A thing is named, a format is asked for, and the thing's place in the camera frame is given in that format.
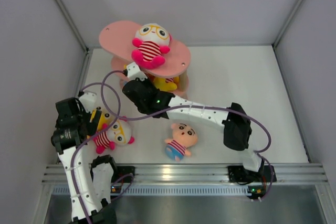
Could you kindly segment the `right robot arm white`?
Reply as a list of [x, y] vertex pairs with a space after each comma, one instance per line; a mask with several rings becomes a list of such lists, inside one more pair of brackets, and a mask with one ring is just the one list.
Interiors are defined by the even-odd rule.
[[161, 91], [148, 79], [131, 80], [124, 85], [122, 92], [142, 114], [201, 123], [219, 130], [224, 145], [240, 154], [247, 178], [258, 180], [263, 176], [264, 162], [248, 143], [252, 133], [251, 119], [240, 104], [232, 103], [228, 108], [206, 106]]

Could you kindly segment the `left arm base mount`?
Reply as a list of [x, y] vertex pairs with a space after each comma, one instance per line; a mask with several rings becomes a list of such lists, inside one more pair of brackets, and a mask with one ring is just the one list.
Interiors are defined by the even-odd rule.
[[118, 166], [118, 171], [111, 181], [111, 200], [121, 198], [133, 185], [135, 177], [134, 166]]

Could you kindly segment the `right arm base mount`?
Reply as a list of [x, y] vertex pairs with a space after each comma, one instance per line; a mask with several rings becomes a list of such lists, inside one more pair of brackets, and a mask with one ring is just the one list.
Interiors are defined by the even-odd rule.
[[231, 183], [247, 186], [247, 197], [252, 201], [261, 201], [274, 182], [276, 173], [272, 165], [262, 164], [257, 172], [245, 169], [241, 165], [228, 166], [228, 178]]

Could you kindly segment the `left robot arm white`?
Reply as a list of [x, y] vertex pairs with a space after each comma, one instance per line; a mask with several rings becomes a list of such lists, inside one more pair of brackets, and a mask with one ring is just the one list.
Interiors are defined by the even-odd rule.
[[92, 118], [78, 98], [57, 102], [56, 110], [58, 118], [51, 143], [66, 174], [71, 223], [117, 223], [110, 192], [119, 170], [109, 155], [88, 160], [88, 137], [95, 134], [101, 114]]

